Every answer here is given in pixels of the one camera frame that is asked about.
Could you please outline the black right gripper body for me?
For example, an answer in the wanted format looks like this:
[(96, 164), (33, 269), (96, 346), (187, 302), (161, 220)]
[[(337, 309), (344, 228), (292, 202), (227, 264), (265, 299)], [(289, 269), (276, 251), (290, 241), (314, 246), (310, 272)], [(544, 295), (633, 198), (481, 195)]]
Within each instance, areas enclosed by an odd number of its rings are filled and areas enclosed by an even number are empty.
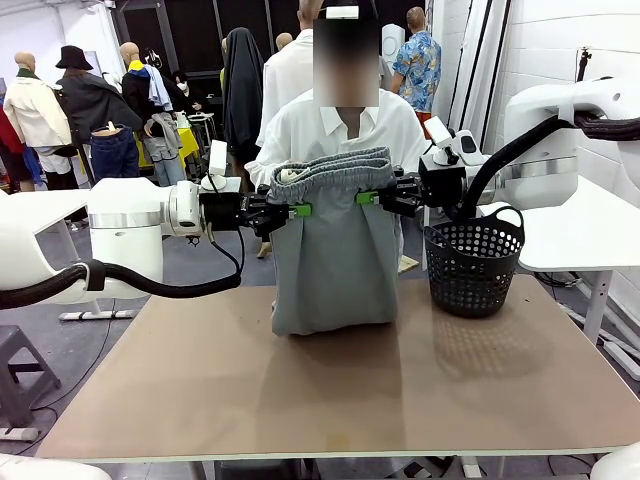
[(421, 167), (419, 177), (423, 202), (430, 208), (455, 206), (464, 196), (466, 188), (464, 167), (441, 169)]

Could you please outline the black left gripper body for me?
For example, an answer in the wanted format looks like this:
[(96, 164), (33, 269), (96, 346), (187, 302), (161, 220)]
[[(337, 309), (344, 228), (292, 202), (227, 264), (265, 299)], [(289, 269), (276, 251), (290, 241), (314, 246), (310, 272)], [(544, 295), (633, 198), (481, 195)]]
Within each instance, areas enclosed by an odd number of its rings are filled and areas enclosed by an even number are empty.
[(259, 193), (205, 192), (200, 194), (200, 219), (207, 233), (251, 228), (256, 235), (273, 232), (272, 208)]

